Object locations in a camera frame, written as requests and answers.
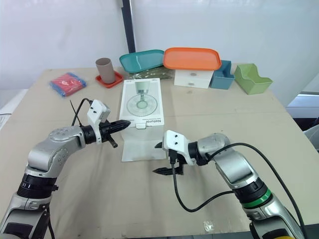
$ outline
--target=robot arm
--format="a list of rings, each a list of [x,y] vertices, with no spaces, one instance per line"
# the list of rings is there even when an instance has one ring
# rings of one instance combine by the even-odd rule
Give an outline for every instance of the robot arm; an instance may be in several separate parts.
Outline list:
[[[88,111],[88,126],[70,126],[52,131],[29,153],[19,189],[13,194],[0,224],[0,238],[42,239],[49,219],[51,193],[68,157],[93,142],[117,144],[112,133],[130,125],[127,120],[108,122],[110,109],[94,100]]]
[[[229,139],[220,133],[190,142],[184,135],[168,130],[163,143],[157,147],[162,147],[168,152],[171,163],[178,160],[180,166],[177,169],[182,174],[183,164],[205,165],[209,162],[208,153],[212,154],[229,144]],[[284,236],[304,239],[295,219],[241,153],[229,148],[214,156],[213,160],[218,172],[252,221],[250,230],[255,239],[274,239]],[[155,172],[171,175],[167,168],[160,168]]]

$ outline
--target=product box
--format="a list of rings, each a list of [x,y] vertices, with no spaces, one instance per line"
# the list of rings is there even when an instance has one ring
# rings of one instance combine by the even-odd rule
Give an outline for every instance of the product box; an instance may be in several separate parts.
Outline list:
[[[122,161],[165,158],[162,149],[154,148],[164,134],[159,78],[124,81],[119,119],[131,122],[121,131]]]

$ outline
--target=table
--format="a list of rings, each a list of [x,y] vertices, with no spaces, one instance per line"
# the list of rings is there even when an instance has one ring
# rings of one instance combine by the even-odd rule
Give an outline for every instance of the table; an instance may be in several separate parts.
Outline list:
[[[83,77],[88,86],[62,98],[48,82],[65,72]],[[83,97],[99,99],[112,110],[109,120],[118,119],[123,84],[103,88],[94,78],[94,68],[51,69],[29,89],[9,121],[0,131],[0,215],[23,176],[29,151],[55,128],[70,125],[73,111]],[[273,163],[294,196],[306,224],[319,223],[317,173],[319,155],[271,91],[247,95],[237,83],[229,90],[174,86],[161,81],[165,129],[197,140],[214,132],[232,142],[259,148]],[[79,118],[86,124],[84,105]],[[109,143],[88,145],[65,164],[53,192],[52,223],[57,238],[137,238],[198,235],[206,233],[203,222],[212,221],[213,233],[249,230],[249,220],[234,195],[216,199],[196,213],[178,204],[172,177],[152,173],[167,167],[166,160],[121,162],[119,147]],[[288,197],[266,163],[253,151],[237,147],[255,167],[269,188],[296,216]],[[177,177],[179,192],[190,208],[212,195],[229,190],[213,163],[185,166]]]

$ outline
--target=teal tray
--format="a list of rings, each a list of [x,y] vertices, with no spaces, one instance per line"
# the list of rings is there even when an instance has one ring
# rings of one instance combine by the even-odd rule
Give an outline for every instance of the teal tray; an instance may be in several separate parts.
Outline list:
[[[126,54],[120,57],[124,70],[137,73],[163,65],[164,51],[149,50]]]

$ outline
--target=black wire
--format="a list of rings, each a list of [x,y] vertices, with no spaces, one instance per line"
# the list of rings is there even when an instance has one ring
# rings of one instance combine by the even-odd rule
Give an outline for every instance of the black wire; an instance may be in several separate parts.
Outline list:
[[[303,217],[301,216],[301,213],[300,213],[300,210],[293,198],[293,196],[291,195],[290,191],[288,190],[287,186],[285,185],[285,183],[283,182],[283,180],[281,179],[281,177],[279,176],[278,172],[276,171],[276,169],[274,168],[274,166],[271,164],[271,162],[268,160],[268,158],[257,148],[255,148],[254,146],[250,145],[250,144],[247,144],[247,143],[233,143],[233,144],[230,144],[230,145],[227,145],[219,150],[217,150],[216,152],[214,152],[212,155],[209,155],[208,153],[206,154],[206,156],[208,157],[208,161],[210,161],[214,156],[216,156],[217,154],[219,154],[220,152],[228,149],[228,148],[231,148],[231,147],[234,147],[234,146],[238,146],[238,145],[241,145],[241,146],[246,146],[248,148],[251,148],[253,149],[254,151],[256,151],[265,161],[266,163],[268,164],[268,166],[271,168],[271,170],[274,172],[275,176],[277,177],[278,181],[280,182],[281,186],[284,188],[286,194],[288,195],[291,203],[293,204],[294,206],[294,209],[296,211],[296,214],[297,214],[297,217],[298,217],[298,220],[299,220],[299,223],[300,223],[300,227],[301,227],[301,230],[304,234],[304,237],[305,239],[308,238],[307,236],[307,233],[306,233],[306,228],[305,228],[305,223],[304,223],[304,220],[303,220]]]
[[[50,214],[50,207],[49,206],[46,208],[46,211]],[[52,224],[51,224],[51,219],[49,219],[48,227],[49,227],[49,231],[50,231],[50,234],[51,234],[51,238],[55,239],[54,231],[53,231]]]
[[[73,112],[75,113],[76,117],[78,118],[78,121],[79,121],[80,126],[82,126],[82,123],[81,123],[81,121],[80,121],[80,119],[79,119],[78,115],[77,115],[77,114],[76,114],[76,112],[75,112],[75,109],[74,109],[74,106],[73,106],[73,104],[72,104],[72,101],[71,101],[71,100],[70,100],[70,103],[71,103],[71,106],[72,106]]]
[[[175,172],[175,167],[174,167],[174,164],[172,163],[171,164],[171,169],[172,169],[172,172],[173,172],[173,180],[174,180],[174,189],[175,189],[175,194],[176,194],[176,197],[177,197],[177,200],[179,202],[179,204],[188,212],[190,213],[194,213],[194,212],[197,212],[198,210],[200,210],[201,208],[203,208],[205,205],[207,205],[208,203],[210,203],[211,201],[213,201],[214,199],[220,197],[220,196],[223,196],[225,194],[230,194],[230,193],[234,193],[233,191],[226,191],[226,192],[222,192],[222,193],[218,193],[214,196],[212,196],[211,198],[209,198],[207,201],[205,201],[204,203],[202,203],[201,205],[199,205],[197,208],[194,208],[194,209],[189,209],[188,207],[185,206],[185,204],[181,201],[181,198],[179,196],[179,193],[178,193],[178,189],[177,189],[177,182],[176,182],[176,172]]]
[[[89,102],[89,104],[91,104],[91,102],[92,102],[92,101],[89,100],[88,98],[84,98],[83,100],[81,100],[81,103],[80,103],[78,109],[77,109],[76,112],[75,112],[75,116],[74,116],[73,121],[72,121],[72,126],[75,124],[76,118],[78,117],[79,111],[80,111],[80,109],[81,109],[81,107],[82,107],[84,101]]]

